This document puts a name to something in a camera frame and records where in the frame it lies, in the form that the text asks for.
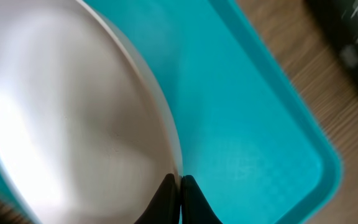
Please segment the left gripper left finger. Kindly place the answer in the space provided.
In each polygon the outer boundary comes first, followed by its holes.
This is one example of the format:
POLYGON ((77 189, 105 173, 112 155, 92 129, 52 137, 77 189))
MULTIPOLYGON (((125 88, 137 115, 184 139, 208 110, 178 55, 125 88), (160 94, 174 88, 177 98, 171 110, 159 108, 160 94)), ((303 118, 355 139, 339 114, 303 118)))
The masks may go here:
POLYGON ((178 224, 180 194, 173 174, 167 174, 135 224, 178 224))

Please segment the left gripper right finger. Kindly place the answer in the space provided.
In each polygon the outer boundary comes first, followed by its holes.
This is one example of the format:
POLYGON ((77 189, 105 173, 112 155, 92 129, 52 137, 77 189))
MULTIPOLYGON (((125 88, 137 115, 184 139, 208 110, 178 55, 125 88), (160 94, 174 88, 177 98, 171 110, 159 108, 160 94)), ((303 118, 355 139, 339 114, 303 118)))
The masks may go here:
POLYGON ((181 178, 182 224, 222 224, 192 175, 181 178))

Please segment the large white plate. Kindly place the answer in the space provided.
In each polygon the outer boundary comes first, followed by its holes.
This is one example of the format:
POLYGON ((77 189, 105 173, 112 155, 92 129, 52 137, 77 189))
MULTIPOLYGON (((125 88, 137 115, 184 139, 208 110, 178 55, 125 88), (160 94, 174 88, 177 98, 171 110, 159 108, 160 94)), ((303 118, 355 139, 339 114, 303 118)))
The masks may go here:
POLYGON ((183 166, 126 36, 84 1, 0 1, 0 173, 36 223, 134 223, 183 166))

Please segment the teal plastic serving tray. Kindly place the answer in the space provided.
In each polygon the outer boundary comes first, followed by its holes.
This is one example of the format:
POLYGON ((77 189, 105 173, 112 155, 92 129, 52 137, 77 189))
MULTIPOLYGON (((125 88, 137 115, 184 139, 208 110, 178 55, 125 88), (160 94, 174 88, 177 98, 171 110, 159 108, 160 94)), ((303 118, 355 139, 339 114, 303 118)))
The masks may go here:
MULTIPOLYGON (((338 155, 234 1, 84 2, 161 88, 180 145, 179 194, 192 175, 222 223, 301 223, 334 195, 338 155)), ((0 199, 30 219, 1 173, 0 199)))

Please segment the black plastic tray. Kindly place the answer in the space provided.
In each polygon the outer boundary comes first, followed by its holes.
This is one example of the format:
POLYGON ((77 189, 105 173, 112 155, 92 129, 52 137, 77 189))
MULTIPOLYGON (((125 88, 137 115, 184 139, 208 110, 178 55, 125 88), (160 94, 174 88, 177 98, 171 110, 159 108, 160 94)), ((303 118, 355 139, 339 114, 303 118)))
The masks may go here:
POLYGON ((305 4, 358 91, 358 1, 305 0, 305 4))

